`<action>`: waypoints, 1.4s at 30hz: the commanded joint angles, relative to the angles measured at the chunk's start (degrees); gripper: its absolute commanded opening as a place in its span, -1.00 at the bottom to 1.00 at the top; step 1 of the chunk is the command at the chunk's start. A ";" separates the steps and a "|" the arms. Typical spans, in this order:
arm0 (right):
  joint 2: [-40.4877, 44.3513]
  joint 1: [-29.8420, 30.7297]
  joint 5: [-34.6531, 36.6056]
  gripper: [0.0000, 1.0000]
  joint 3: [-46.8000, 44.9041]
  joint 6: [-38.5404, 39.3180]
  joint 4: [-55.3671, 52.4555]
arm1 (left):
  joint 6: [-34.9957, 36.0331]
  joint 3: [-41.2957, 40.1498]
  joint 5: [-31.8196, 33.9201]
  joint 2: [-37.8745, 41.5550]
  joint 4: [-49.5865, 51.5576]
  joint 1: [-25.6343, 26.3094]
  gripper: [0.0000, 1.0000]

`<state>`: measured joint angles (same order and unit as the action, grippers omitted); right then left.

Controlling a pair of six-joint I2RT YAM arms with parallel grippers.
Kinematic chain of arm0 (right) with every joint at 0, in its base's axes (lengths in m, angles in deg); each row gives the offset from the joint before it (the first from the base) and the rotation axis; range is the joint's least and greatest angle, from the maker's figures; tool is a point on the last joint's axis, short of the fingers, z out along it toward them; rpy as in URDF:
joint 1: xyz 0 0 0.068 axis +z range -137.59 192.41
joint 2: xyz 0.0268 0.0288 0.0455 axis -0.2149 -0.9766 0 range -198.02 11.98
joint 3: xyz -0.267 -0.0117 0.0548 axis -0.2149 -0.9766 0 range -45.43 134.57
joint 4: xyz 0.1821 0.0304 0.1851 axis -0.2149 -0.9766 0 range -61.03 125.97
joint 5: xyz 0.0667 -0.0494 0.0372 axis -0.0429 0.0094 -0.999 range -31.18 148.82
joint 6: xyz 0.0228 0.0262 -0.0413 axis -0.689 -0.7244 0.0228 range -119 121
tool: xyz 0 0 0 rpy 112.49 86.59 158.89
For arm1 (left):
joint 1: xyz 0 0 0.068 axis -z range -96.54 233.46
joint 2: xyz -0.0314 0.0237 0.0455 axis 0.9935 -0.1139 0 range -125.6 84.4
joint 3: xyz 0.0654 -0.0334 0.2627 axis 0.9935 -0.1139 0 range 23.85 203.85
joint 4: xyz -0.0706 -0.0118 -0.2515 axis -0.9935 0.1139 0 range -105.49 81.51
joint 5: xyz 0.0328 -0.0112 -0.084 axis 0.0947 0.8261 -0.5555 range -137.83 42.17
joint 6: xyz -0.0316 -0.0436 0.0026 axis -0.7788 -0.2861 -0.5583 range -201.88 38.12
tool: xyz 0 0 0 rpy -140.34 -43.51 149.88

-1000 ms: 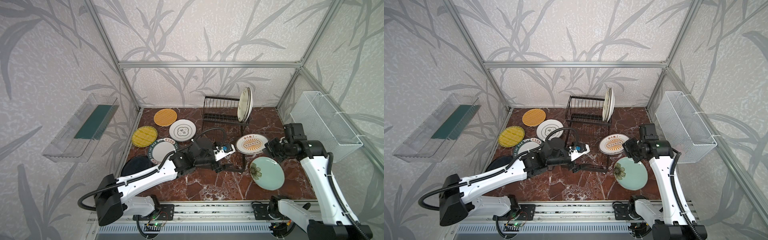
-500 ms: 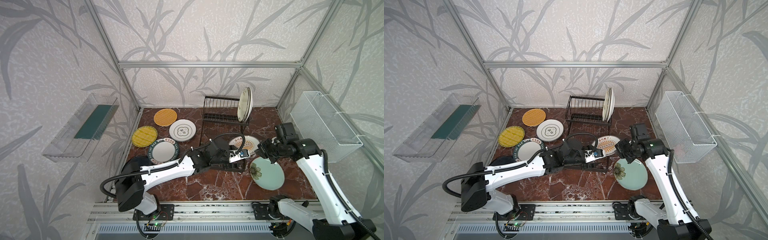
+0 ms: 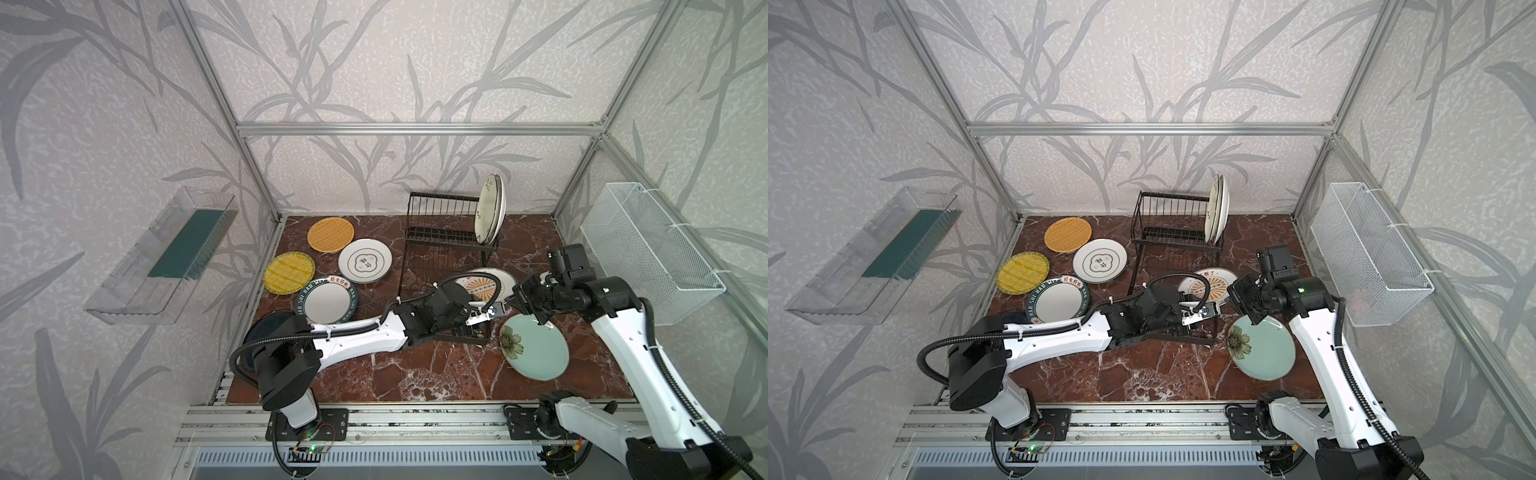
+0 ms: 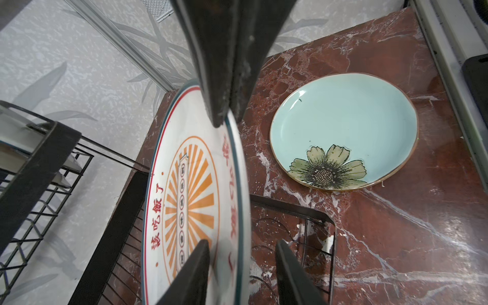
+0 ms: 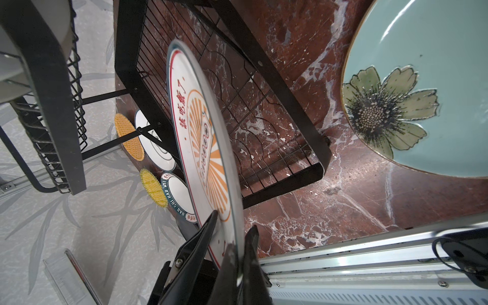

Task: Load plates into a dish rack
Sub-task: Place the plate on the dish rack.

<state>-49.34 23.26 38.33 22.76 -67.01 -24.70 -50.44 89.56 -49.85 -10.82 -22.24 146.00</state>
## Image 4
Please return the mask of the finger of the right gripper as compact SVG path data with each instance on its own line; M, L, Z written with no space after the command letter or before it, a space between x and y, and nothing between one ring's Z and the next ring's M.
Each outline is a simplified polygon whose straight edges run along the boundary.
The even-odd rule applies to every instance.
M237 122L244 117L271 46L296 0L239 1L230 108Z
M230 109L238 1L172 1L171 5L192 54L208 117L218 128Z

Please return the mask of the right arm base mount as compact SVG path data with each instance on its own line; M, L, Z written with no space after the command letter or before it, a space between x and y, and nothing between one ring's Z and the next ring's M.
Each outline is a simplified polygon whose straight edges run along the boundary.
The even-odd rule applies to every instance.
M487 125L488 99L487 54L468 58L462 65L462 73L481 117Z

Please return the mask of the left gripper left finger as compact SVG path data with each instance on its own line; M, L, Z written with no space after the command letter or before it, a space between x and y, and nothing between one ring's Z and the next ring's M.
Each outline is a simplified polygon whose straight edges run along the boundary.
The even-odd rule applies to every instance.
M209 243L200 240L157 305L205 304L209 269Z

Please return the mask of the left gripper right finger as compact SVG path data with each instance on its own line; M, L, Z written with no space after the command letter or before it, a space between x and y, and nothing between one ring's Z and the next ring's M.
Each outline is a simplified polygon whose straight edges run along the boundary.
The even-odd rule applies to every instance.
M285 240L277 242L275 260L279 304L327 304Z

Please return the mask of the sunburst plate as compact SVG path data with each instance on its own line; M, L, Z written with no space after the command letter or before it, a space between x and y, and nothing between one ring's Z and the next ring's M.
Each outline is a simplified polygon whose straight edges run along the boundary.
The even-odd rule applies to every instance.
M156 304L199 241L210 249L207 304L247 304L250 193L232 112L211 123L196 80L169 105L149 172L142 240L142 302Z

